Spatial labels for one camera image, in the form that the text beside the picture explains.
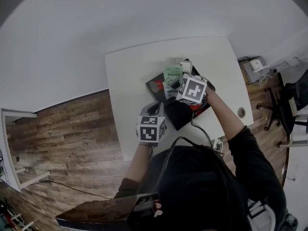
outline black chair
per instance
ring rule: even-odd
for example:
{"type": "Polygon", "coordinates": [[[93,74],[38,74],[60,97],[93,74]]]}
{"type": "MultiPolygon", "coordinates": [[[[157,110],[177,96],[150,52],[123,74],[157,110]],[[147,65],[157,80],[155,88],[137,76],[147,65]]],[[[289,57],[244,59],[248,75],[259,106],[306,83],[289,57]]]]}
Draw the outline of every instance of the black chair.
{"type": "Polygon", "coordinates": [[[296,121],[296,118],[304,118],[306,116],[293,116],[289,100],[294,98],[297,110],[308,105],[308,70],[296,83],[287,83],[285,87],[280,91],[280,99],[275,100],[274,94],[271,88],[266,88],[265,91],[269,91],[272,106],[265,106],[257,104],[257,109],[265,108],[272,111],[271,118],[267,127],[264,130],[267,131],[271,127],[273,121],[277,119],[277,126],[282,125],[287,134],[291,134],[294,125],[306,126],[306,133],[308,133],[308,118],[307,121],[296,121]]]}

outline white marker cube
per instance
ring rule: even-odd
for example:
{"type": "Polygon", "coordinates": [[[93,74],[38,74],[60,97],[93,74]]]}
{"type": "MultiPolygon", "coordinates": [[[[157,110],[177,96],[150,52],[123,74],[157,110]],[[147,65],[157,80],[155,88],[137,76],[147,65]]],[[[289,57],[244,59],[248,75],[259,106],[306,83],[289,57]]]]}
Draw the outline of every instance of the white marker cube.
{"type": "Polygon", "coordinates": [[[165,133],[165,117],[146,116],[138,117],[137,131],[140,142],[158,143],[165,133]]]}
{"type": "Polygon", "coordinates": [[[184,74],[176,100],[186,104],[200,104],[205,94],[207,81],[184,74]]]}

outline black sleeve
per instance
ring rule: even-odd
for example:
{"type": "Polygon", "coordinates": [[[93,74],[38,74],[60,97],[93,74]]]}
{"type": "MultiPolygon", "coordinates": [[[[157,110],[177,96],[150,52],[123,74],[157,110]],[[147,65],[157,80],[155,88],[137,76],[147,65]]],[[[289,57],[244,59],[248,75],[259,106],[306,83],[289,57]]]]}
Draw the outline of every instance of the black sleeve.
{"type": "Polygon", "coordinates": [[[253,201],[267,199],[276,216],[276,226],[285,216],[286,199],[275,171],[250,130],[245,127],[228,141],[236,166],[236,178],[244,185],[253,201]]]}
{"type": "Polygon", "coordinates": [[[124,178],[114,198],[123,198],[135,195],[139,187],[139,182],[124,178]]]}

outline green paper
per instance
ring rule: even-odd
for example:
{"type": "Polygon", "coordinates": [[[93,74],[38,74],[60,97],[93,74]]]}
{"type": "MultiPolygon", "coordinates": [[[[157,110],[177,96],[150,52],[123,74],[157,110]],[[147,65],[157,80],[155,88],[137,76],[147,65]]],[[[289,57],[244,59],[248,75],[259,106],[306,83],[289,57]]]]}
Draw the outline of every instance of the green paper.
{"type": "Polygon", "coordinates": [[[175,78],[183,74],[182,66],[172,65],[165,66],[164,68],[164,78],[167,84],[170,84],[175,78]]]}

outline person's left arm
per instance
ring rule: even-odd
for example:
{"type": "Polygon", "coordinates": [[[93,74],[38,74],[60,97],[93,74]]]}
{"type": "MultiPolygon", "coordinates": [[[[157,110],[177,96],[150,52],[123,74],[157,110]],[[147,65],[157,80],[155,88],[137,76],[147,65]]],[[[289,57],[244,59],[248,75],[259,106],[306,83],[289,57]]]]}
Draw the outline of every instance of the person's left arm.
{"type": "Polygon", "coordinates": [[[136,194],[139,183],[148,169],[149,154],[149,145],[140,144],[138,146],[115,198],[122,198],[136,194]]]}

